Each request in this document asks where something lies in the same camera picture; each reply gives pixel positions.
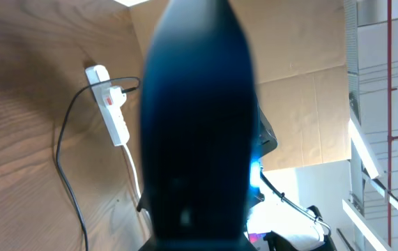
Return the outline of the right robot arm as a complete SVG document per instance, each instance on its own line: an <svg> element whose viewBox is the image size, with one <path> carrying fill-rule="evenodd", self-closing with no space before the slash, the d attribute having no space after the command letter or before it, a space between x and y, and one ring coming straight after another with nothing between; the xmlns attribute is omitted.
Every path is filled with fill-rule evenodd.
<svg viewBox="0 0 398 251"><path fill-rule="evenodd" d="M332 229L315 206L304 208L263 173L261 158L278 147L274 130L257 108L258 146L250 165L249 212L244 235L255 250L336 250Z"/></svg>

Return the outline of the blue Galaxy smartphone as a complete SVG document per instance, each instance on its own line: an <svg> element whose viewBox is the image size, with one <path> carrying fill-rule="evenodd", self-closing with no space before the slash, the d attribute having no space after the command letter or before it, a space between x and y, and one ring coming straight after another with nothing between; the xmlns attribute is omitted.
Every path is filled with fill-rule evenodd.
<svg viewBox="0 0 398 251"><path fill-rule="evenodd" d="M248 250L257 97L224 0L169 2L148 50L140 140L155 250Z"/></svg>

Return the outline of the white power strip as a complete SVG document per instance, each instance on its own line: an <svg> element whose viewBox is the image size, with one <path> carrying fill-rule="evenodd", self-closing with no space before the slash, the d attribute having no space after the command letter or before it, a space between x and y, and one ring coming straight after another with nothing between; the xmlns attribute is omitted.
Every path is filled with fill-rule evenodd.
<svg viewBox="0 0 398 251"><path fill-rule="evenodd" d="M88 67L85 70L87 80L92 86L92 92L99 106L105 125L112 139L114 146L124 146L130 139L128 127L123 119L123 113L120 108L107 109L102 99L102 90L113 86L106 67L96 65Z"/></svg>

